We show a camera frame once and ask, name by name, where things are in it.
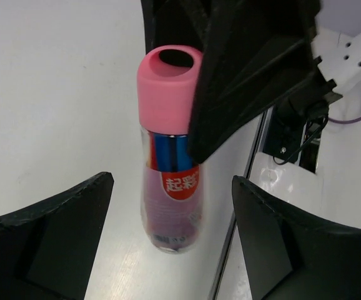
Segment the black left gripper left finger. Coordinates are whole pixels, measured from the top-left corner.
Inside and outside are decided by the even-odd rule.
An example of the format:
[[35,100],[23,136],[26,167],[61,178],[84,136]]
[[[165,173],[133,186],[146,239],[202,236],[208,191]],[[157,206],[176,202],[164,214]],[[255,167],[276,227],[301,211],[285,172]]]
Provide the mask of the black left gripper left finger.
[[0,216],[0,299],[84,299],[113,186],[100,172]]

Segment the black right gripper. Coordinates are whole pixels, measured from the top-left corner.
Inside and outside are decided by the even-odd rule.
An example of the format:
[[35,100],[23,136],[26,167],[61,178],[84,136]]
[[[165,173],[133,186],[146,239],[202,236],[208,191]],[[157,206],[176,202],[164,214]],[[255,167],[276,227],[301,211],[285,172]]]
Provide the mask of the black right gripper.
[[238,129],[275,105],[303,125],[342,98],[315,72],[311,42],[320,1],[213,1],[189,124],[190,156],[205,162]]

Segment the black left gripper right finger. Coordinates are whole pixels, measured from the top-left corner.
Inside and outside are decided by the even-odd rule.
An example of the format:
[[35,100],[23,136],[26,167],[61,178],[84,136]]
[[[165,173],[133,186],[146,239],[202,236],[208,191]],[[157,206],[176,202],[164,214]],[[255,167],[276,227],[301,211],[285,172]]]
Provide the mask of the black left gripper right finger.
[[242,176],[235,218],[254,299],[361,299],[361,229],[289,204]]

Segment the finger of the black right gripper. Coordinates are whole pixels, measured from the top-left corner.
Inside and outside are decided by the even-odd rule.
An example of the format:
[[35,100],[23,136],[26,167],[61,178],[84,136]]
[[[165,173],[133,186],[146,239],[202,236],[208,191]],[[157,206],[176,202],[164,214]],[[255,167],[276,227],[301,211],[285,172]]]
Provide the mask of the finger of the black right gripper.
[[166,45],[204,51],[216,4],[212,0],[142,0],[146,52]]

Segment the pink capped small bottle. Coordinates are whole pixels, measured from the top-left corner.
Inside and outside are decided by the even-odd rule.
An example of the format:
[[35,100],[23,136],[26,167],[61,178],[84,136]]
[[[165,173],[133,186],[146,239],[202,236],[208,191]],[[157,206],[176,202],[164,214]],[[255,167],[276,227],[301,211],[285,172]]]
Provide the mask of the pink capped small bottle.
[[167,253],[187,251],[200,234],[203,168],[187,153],[187,132],[202,53],[166,45],[137,70],[144,165],[141,219],[150,242]]

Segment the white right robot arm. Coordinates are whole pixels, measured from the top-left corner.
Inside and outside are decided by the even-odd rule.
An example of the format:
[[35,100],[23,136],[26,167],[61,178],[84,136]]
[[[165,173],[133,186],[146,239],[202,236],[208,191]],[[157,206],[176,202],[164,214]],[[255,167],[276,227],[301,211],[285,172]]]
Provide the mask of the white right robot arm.
[[202,163],[239,128],[272,109],[265,151],[294,161],[304,125],[361,81],[361,34],[314,56],[319,1],[143,1],[147,50],[202,52],[187,125]]

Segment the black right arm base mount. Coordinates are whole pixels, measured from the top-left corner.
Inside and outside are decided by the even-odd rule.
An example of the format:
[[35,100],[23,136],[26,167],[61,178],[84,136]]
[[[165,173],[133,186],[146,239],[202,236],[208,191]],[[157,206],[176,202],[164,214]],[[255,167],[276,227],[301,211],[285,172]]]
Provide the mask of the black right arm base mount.
[[274,107],[266,133],[262,152],[272,157],[278,166],[288,163],[315,173],[322,131],[329,121],[329,108],[315,106],[299,115],[293,111],[282,116]]

